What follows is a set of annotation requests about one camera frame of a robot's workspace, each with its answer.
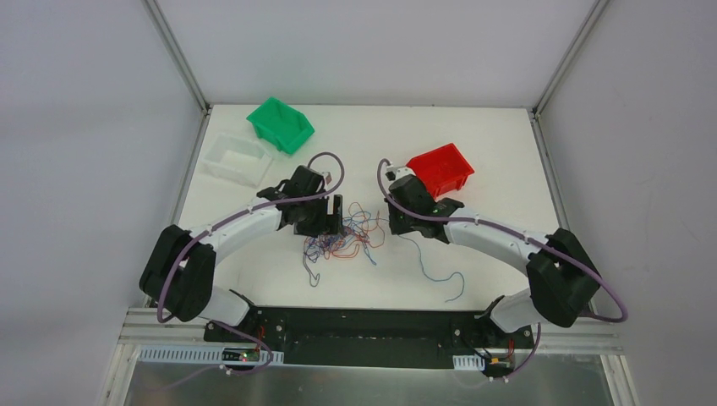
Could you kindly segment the red plastic bin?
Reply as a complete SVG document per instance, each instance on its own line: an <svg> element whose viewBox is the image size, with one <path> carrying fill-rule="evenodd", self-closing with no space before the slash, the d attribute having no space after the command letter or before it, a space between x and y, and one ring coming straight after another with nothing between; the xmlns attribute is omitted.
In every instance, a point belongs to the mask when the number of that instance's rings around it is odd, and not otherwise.
<svg viewBox="0 0 717 406"><path fill-rule="evenodd" d="M473 167L454 143L412 157L407 167L424 183L434 199L460 190L474 174Z"/></svg>

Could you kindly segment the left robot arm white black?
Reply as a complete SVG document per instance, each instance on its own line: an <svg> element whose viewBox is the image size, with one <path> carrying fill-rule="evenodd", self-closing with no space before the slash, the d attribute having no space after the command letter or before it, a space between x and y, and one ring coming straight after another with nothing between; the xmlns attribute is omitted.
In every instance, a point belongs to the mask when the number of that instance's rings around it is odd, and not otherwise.
<svg viewBox="0 0 717 406"><path fill-rule="evenodd" d="M242 210L192 229L164 228L140 277L140 290L180 321L221 322L238 342L257 333L251 304L214 283L216 267L246 244L286 226L318 237L340 231L342 197L328 196L322 173L298 166L291 178L259 191Z"/></svg>

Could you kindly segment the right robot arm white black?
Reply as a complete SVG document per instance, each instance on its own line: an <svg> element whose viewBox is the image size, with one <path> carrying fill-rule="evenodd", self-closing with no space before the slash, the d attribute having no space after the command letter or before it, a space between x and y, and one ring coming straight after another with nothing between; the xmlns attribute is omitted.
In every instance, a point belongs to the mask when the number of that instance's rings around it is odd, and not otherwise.
<svg viewBox="0 0 717 406"><path fill-rule="evenodd" d="M391 175L381 191L395 235L417 232L427 239L481 252L520 271L528 287L493 300L480 316L480 336L499 347L527 325L549 322L568 328L587 316L598 292L599 273L577 237L564 228L553 233L519 231L481 217L462 202L435 200L414 174Z"/></svg>

